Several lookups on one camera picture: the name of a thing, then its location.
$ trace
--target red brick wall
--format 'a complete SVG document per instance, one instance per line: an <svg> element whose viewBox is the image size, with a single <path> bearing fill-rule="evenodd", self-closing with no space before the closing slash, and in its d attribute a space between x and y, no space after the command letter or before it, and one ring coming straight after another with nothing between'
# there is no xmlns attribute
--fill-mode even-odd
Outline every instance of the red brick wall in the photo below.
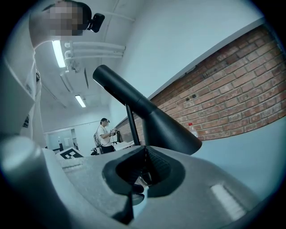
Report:
<svg viewBox="0 0 286 229"><path fill-rule="evenodd" d="M151 99L201 140L265 126L286 114L286 63L274 38L259 26L202 61ZM142 121L135 117L144 142ZM125 120L118 130L130 137Z"/></svg>

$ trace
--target ceiling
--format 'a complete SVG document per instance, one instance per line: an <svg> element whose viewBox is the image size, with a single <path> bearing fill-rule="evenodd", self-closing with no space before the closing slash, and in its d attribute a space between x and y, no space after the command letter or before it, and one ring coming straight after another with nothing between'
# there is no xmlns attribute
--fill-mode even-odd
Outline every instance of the ceiling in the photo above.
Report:
<svg viewBox="0 0 286 229"><path fill-rule="evenodd" d="M93 15L102 13L105 20L98 33L84 31L82 36L71 37L69 41L61 41L63 55L70 48L65 47L66 42L106 42L120 46L126 46L131 34L132 25L136 17L140 14L145 0L80 0L86 3L91 9ZM114 50L113 48L102 47L84 47L78 46L77 49L104 49L123 52L124 50ZM73 54L73 57L79 55L95 54ZM64 109L82 109L75 99L75 95L80 95L87 107L100 107L108 105L110 95L99 86L93 79L93 71L101 64L109 66L116 70L121 58L85 58L75 59L78 71L75 73L69 67L66 77L61 77L67 68L59 68L53 46L51 42L46 42L36 49L36 64L42 80L41 110L52 111L58 108Z"/></svg>

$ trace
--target black cap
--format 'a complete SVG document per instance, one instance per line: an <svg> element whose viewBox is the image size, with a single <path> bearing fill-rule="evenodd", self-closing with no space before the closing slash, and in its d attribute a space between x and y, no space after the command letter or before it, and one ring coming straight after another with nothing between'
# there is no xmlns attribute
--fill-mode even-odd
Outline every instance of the black cap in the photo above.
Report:
<svg viewBox="0 0 286 229"><path fill-rule="evenodd" d="M103 121L108 121L110 123L110 121L106 118L101 119L101 122L103 122Z"/></svg>

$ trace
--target black pole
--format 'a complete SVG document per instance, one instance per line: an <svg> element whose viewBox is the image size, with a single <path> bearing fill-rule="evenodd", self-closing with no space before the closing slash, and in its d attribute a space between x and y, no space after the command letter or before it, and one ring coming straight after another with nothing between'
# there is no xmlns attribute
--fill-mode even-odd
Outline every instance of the black pole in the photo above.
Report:
<svg viewBox="0 0 286 229"><path fill-rule="evenodd" d="M128 117L130 129L131 129L134 145L140 145L140 141L139 141L137 129L135 126L135 121L134 121L134 117L132 114L132 110L130 109L130 107L127 104L125 104L125 106L126 106L127 117Z"/></svg>

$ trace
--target black camera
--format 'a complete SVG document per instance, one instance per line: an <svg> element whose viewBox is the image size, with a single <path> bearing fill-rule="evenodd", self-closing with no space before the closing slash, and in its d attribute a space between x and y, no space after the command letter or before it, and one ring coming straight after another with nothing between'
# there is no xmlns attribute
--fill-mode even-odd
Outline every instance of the black camera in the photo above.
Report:
<svg viewBox="0 0 286 229"><path fill-rule="evenodd" d="M90 20L87 30L91 30L94 33L97 33L105 19L105 16L101 13L96 13L93 16L93 19Z"/></svg>

